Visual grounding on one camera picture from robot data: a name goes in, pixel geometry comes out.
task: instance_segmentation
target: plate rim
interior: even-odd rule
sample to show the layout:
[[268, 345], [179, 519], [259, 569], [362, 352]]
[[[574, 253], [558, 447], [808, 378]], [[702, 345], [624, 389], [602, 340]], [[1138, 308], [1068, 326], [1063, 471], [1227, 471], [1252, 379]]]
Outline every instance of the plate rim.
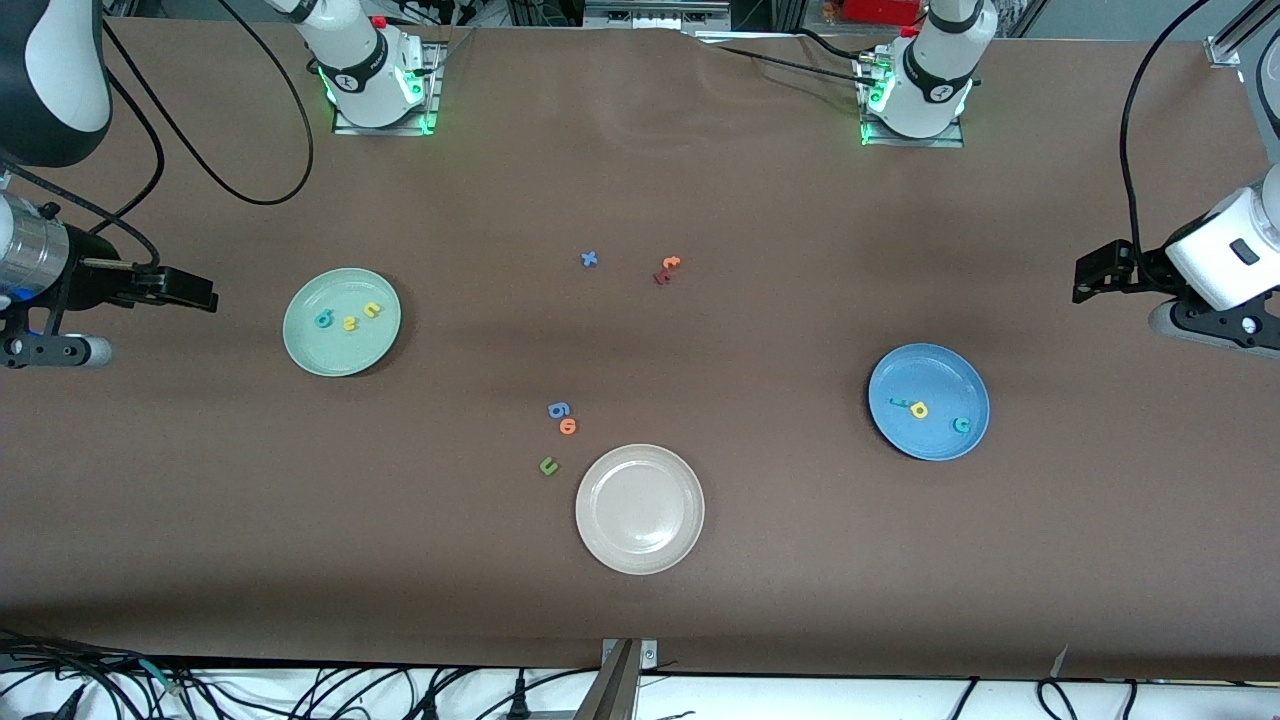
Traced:
[[[333, 373], [333, 372], [315, 370], [312, 368], [308, 368], [308, 366], [303, 365], [298, 360], [298, 356], [293, 352], [293, 347], [289, 345], [289, 336], [288, 336], [289, 310], [293, 309], [293, 304], [297, 302], [300, 297], [302, 297], [303, 291], [306, 291], [312, 283], [320, 282], [326, 275], [332, 275], [332, 274], [337, 274], [337, 273], [348, 273], [348, 272], [364, 273], [366, 275], [371, 275], [371, 277], [376, 278], [378, 283], [380, 283], [381, 286], [384, 286], [387, 288], [387, 291], [390, 292], [392, 297], [396, 299], [396, 310], [397, 310], [397, 313], [396, 313], [396, 327], [392, 328], [392, 342], [388, 343], [387, 347], [383, 348], [383, 351], [379, 352], [376, 357], [374, 357], [372, 360], [370, 360], [369, 364], [365, 365], [365, 366], [362, 366], [362, 368], [357, 368], [357, 369], [351, 370], [348, 373]], [[311, 373], [312, 375], [317, 375], [317, 377], [321, 377], [321, 378], [347, 378], [347, 377], [355, 375], [357, 373], [364, 373], [365, 370], [372, 368], [374, 365], [376, 365], [379, 363], [379, 360], [381, 360], [383, 357], [387, 356], [388, 352], [390, 352], [392, 347], [396, 345], [396, 341], [399, 340], [399, 329], [401, 329], [401, 323], [402, 323], [403, 319], [404, 319], [403, 304], [401, 302], [399, 292], [396, 291], [396, 286], [393, 286], [390, 281], [388, 281], [387, 278], [384, 278], [380, 273], [370, 270], [369, 268], [357, 268], [355, 265], [347, 265], [347, 266], [343, 266], [343, 268], [333, 268], [333, 269], [325, 270], [325, 272], [320, 273], [319, 275], [315, 275], [310, 281], [302, 283], [302, 287], [300, 287], [298, 291], [293, 293], [293, 297], [289, 299], [289, 304], [284, 306], [284, 316], [280, 318], [280, 341], [284, 343], [284, 351], [289, 355], [289, 360], [293, 360], [294, 365], [297, 365], [298, 368], [302, 368], [307, 373]]]
[[[892, 437], [890, 437], [888, 433], [884, 432], [884, 427], [881, 425], [879, 416], [876, 411], [876, 398], [872, 397], [872, 384], [876, 382], [876, 374], [881, 372], [881, 368], [884, 366], [884, 363], [887, 363], [895, 354], [899, 352], [906, 354], [910, 352], [913, 348], [924, 348], [924, 347], [941, 350], [945, 354], [948, 354], [960, 363], [963, 363], [964, 366], [969, 368], [969, 370], [973, 372], [973, 375], [978, 378], [978, 384], [982, 388], [983, 415], [986, 416], [986, 421], [982, 424], [982, 428], [978, 430], [977, 436], [973, 438], [973, 442], [969, 445], [969, 447], [961, 450], [956, 455], [950, 455], [947, 457], [924, 457], [902, 447], [896, 439], [893, 439]], [[909, 342], [906, 345], [900, 345], [893, 350], [890, 350], [888, 352], [884, 354], [883, 357], [879, 359], [878, 363], [876, 363], [876, 366], [872, 369], [872, 374], [867, 379], [867, 410], [872, 415], [872, 423], [876, 425], [876, 430], [879, 432], [881, 437], [887, 439], [890, 445], [896, 447], [900, 452], [910, 457], [914, 457], [916, 460], [924, 460], [925, 462], [948, 462], [951, 460], [959, 460], [960, 457], [964, 457], [965, 455], [973, 452], [973, 450], [977, 448], [979, 443], [982, 443], [982, 439], [987, 437], [987, 428], [991, 427], [991, 391], [987, 389], [987, 380], [982, 379], [982, 373], [979, 373], [978, 368], [974, 368], [973, 363], [970, 363], [964, 355], [960, 355], [955, 350], [951, 350], [950, 347], [945, 345], [938, 345], [936, 342]]]
[[[687, 470], [689, 477], [692, 478], [691, 486], [695, 491], [694, 500], [698, 509], [696, 512], [698, 516], [695, 523], [696, 527], [694, 528], [694, 532], [689, 538], [687, 546], [678, 555], [676, 555], [669, 562], [666, 562], [663, 566], [653, 570], [625, 570], [621, 568], [616, 568], [614, 565], [609, 564], [608, 561], [605, 561], [605, 559], [600, 557], [596, 553], [595, 548], [591, 547], [591, 543], [588, 542], [586, 534], [582, 532], [585, 509], [588, 506], [588, 501], [591, 495], [590, 488], [594, 487], [594, 483], [591, 486], [588, 484], [588, 478], [591, 475], [591, 471], [595, 470], [596, 466], [603, 464], [611, 455], [620, 454], [627, 450], [650, 450], [650, 451], [658, 451], [659, 454], [666, 454], [667, 456], [675, 459], [675, 461], [678, 462], [680, 466]], [[591, 462], [591, 465], [586, 469], [585, 473], [582, 473], [582, 480], [577, 486], [577, 493], [573, 501], [573, 520], [575, 524], [577, 525], [577, 537], [582, 541], [582, 544], [586, 546], [586, 551], [591, 553], [591, 557], [595, 557], [595, 560], [600, 565], [604, 565], [605, 568], [613, 570], [614, 573], [622, 573], [623, 575], [635, 575], [635, 577], [655, 575], [658, 573], [664, 573], [667, 570], [671, 570], [676, 565], [680, 565], [685, 560], [685, 557], [687, 557], [689, 553], [694, 551], [694, 547], [698, 546], [698, 541], [703, 536], [703, 528], [707, 524], [707, 495], [703, 492], [703, 482], [698, 478], [698, 473], [694, 471], [692, 466], [690, 466], [689, 462], [685, 461], [685, 459], [681, 457], [678, 452], [663, 447], [660, 445], [653, 445], [648, 442], [632, 442], [627, 445], [620, 445], [612, 450], [605, 451], [603, 455], [596, 457], [594, 462]]]

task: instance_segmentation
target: mint green plate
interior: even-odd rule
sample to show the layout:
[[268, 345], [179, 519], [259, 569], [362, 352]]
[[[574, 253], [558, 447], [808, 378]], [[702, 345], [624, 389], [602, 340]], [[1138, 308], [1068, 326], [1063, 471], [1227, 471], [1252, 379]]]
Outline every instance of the mint green plate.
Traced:
[[[383, 309], [376, 318], [365, 315], [365, 305]], [[328, 328], [316, 324], [325, 310], [333, 311]], [[343, 319], [355, 318], [356, 329], [343, 329]], [[284, 348], [300, 368], [326, 378], [353, 375], [381, 360], [399, 334], [399, 296], [385, 278], [361, 268], [339, 268], [311, 279], [284, 311]]]

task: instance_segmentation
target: brown table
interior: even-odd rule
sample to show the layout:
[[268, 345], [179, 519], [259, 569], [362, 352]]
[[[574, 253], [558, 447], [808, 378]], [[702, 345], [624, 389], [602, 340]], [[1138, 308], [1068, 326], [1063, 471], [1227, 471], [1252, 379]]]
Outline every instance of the brown table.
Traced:
[[[291, 186], [298, 119], [236, 26], [118, 27], [233, 183]], [[323, 129], [300, 38], [262, 32]], [[1070, 675], [1274, 676], [1280, 365], [1152, 334], [1153, 296], [1069, 301], [1075, 259], [1126, 234], [1143, 51], [996, 42], [968, 146], [916, 151], [860, 146], [838, 81], [672, 32], [481, 31], [435, 137], [321, 131], [266, 209], [165, 131], [132, 220], [221, 309], [84, 313], [65, 329], [113, 338], [113, 366], [3, 375], [0, 619], [196, 655], [575, 665], [648, 635], [681, 669], [1037, 676], [1070, 643]], [[148, 154], [120, 105], [50, 176], [114, 206]], [[1133, 165], [1148, 243], [1258, 176], [1235, 73], [1162, 53]], [[280, 318], [343, 265], [390, 278], [406, 323], [374, 370], [311, 377]], [[868, 418], [872, 366], [913, 341], [991, 389], [963, 460], [909, 460]], [[628, 442], [707, 495], [655, 577], [573, 527], [581, 473]]]

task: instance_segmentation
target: red box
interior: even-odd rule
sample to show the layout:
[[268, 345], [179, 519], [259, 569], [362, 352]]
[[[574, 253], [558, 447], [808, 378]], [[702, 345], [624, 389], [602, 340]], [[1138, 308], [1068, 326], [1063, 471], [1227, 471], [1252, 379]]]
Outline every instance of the red box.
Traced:
[[846, 20], [882, 26], [910, 26], [920, 17], [920, 0], [845, 0]]

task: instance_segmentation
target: white floor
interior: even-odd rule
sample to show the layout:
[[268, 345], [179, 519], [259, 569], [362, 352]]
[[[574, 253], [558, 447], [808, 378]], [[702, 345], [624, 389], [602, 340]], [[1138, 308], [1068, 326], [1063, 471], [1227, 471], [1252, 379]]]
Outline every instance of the white floor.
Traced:
[[[315, 720], [330, 720], [332, 714], [370, 682], [390, 673], [372, 670], [343, 685], [312, 714]], [[532, 670], [527, 680], [550, 674]], [[287, 712], [315, 680], [311, 670], [257, 670], [198, 673], [233, 694]], [[356, 720], [401, 720], [411, 702], [421, 697], [431, 670], [413, 670], [412, 682], [393, 678], [370, 691], [357, 707], [369, 712], [347, 711]], [[515, 670], [481, 670], [442, 693], [440, 720], [477, 720], [486, 707], [511, 693]], [[19, 674], [0, 675], [0, 688]], [[572, 710], [586, 694], [594, 674], [582, 674], [548, 683], [529, 693], [530, 710]], [[19, 719], [36, 712], [51, 712], [79, 680], [55, 680], [41, 675], [0, 698], [0, 717]], [[863, 680], [790, 678], [644, 678], [637, 702], [637, 720], [669, 720], [692, 711], [692, 720], [751, 720], [791, 717], [849, 717], [856, 720], [946, 720], [951, 716], [965, 680]], [[106, 692], [90, 685], [77, 720], [115, 720]], [[1116, 720], [1124, 707], [1128, 687], [1121, 683], [1062, 683], [1080, 720]], [[131, 696], [146, 714], [147, 705], [134, 688]], [[1068, 714], [1052, 692], [1050, 706], [1061, 717]], [[218, 720], [212, 710], [196, 702], [201, 719]], [[177, 697], [163, 702], [166, 717], [187, 717]], [[268, 720], [270, 714], [223, 702], [227, 720]], [[1230, 685], [1142, 684], [1132, 720], [1275, 720], [1280, 716], [1280, 689]], [[495, 712], [490, 717], [499, 717]], [[1047, 719], [1036, 700], [1036, 683], [980, 682], [961, 715], [963, 720]]]

